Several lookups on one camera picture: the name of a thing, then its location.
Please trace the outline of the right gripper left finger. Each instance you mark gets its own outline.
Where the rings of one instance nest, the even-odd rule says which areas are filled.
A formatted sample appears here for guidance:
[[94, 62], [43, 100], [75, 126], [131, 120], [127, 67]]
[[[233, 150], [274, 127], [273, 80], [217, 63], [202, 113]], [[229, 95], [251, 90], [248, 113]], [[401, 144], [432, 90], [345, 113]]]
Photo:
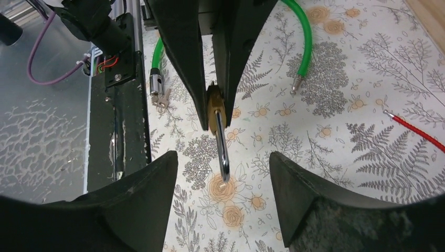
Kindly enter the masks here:
[[1, 197], [1, 251], [162, 251], [176, 151], [71, 202]]

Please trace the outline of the brass padlock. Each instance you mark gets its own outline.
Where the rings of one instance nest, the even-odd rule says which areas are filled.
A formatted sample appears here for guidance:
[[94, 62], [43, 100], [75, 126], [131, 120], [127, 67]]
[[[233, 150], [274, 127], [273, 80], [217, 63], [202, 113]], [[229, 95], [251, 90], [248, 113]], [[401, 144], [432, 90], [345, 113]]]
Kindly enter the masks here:
[[225, 104], [221, 91], [214, 81], [210, 83], [207, 89], [207, 96], [209, 131], [216, 138], [222, 181], [228, 183], [230, 180], [230, 162], [225, 139], [225, 128], [227, 126]]

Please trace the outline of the green lock keys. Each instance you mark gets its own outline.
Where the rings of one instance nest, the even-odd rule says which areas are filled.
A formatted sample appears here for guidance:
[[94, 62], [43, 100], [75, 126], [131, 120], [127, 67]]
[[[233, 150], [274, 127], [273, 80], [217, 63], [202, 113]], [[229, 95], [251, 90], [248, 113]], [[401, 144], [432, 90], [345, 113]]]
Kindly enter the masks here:
[[170, 94], [171, 89], [167, 88], [164, 94], [153, 95], [151, 97], [152, 105], [155, 106], [155, 110], [159, 114], [162, 114], [168, 110]]

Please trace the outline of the floral table mat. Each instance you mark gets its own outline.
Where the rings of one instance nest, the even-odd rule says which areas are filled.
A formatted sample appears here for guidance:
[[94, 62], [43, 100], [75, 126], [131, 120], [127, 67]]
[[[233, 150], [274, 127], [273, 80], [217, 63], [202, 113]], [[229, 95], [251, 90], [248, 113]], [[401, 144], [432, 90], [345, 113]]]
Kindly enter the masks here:
[[383, 110], [444, 142], [444, 55], [405, 1], [300, 1], [311, 67], [290, 90], [304, 39], [277, 3], [241, 77], [226, 130], [231, 180], [179, 76], [163, 56], [168, 110], [149, 107], [152, 157], [175, 150], [178, 177], [164, 251], [284, 251], [269, 155], [379, 200], [444, 193], [444, 153]]

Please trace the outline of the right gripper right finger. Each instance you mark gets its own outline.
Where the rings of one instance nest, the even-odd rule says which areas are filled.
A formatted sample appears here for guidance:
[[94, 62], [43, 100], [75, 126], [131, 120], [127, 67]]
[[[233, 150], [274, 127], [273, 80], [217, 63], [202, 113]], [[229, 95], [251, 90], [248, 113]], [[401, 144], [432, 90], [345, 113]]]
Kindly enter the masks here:
[[290, 251], [444, 251], [444, 196], [400, 205], [361, 195], [269, 158], [284, 246]]

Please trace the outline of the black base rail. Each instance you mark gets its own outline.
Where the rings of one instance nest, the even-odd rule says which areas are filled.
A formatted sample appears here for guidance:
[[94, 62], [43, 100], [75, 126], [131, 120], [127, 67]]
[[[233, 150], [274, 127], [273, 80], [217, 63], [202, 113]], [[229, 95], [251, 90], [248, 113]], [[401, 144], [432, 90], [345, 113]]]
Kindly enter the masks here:
[[130, 13], [115, 23], [130, 44], [90, 79], [84, 193], [131, 175], [151, 161], [141, 31]]

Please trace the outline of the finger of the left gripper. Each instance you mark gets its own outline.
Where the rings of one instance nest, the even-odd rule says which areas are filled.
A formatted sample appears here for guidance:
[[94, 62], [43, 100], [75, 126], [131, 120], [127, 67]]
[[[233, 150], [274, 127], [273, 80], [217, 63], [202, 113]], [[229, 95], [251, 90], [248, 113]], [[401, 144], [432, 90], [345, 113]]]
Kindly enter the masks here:
[[189, 92], [204, 131], [208, 130], [203, 45], [198, 21], [199, 1], [148, 0], [164, 50]]
[[221, 1], [213, 29], [217, 84], [226, 118], [232, 117], [237, 88], [255, 42], [276, 0]]

